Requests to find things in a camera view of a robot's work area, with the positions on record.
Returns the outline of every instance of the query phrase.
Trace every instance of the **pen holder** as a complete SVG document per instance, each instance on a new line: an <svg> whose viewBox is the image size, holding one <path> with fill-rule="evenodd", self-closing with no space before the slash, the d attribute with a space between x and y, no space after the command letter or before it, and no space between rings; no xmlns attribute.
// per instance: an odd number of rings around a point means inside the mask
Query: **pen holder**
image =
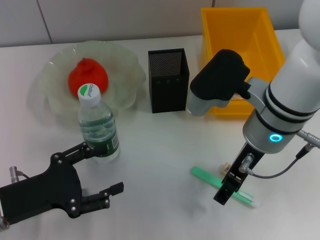
<svg viewBox="0 0 320 240"><path fill-rule="evenodd" d="M148 52L152 113L185 111L189 68L183 48Z"/></svg>

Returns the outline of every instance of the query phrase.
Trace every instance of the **white bottle cap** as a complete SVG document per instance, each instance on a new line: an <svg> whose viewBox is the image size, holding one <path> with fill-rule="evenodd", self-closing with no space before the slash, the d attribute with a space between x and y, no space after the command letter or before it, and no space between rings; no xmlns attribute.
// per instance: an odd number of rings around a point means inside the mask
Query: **white bottle cap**
<svg viewBox="0 0 320 240"><path fill-rule="evenodd" d="M92 83L84 84L78 89L78 97L81 105L93 108L101 99L99 87Z"/></svg>

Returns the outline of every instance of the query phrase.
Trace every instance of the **plastic bottle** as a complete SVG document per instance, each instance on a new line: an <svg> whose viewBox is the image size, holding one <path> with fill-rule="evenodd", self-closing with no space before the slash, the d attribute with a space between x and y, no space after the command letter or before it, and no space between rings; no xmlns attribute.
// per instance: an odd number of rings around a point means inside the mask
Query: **plastic bottle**
<svg viewBox="0 0 320 240"><path fill-rule="evenodd" d="M108 153L98 162L110 162L120 153L115 118L111 108L101 100L97 85L87 83L78 90L80 109L78 120L84 140L90 147L106 147Z"/></svg>

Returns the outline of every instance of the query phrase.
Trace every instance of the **yellow plastic bin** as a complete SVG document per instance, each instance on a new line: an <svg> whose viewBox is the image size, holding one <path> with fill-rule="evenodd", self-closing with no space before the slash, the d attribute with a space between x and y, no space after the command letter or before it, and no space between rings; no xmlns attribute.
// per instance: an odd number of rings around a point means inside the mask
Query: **yellow plastic bin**
<svg viewBox="0 0 320 240"><path fill-rule="evenodd" d="M265 7L202 8L203 67L221 49L241 55L250 68L250 77L270 82L285 62L274 28ZM213 107L209 112L227 119L246 118L253 107L240 96L225 108Z"/></svg>

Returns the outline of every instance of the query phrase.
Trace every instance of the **white table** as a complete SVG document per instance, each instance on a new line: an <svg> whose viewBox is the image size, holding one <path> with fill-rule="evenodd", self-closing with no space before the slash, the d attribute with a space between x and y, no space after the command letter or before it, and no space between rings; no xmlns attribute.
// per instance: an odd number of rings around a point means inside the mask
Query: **white table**
<svg viewBox="0 0 320 240"><path fill-rule="evenodd" d="M148 73L148 51L184 48L192 80L200 70L201 36L127 40ZM44 172L51 154L82 141L77 126L55 120L33 80L44 64L67 44L0 48L0 186L10 184L9 167L29 176ZM320 136L320 115L305 130ZM248 177L242 189L262 201L251 209L230 199L213 200L216 189L190 175L200 166L219 176L245 140L244 121L221 121L187 112L151 113L148 80L135 105L116 116L121 154L110 164L77 163L83 188L91 194L118 182L124 192L110 208L71 219L51 210L12 225L1 240L276 240L316 239L320 225L320 151L314 149L281 177ZM266 155L254 169L282 171L305 143L295 137L282 152ZM21 201L27 195L21 195Z"/></svg>

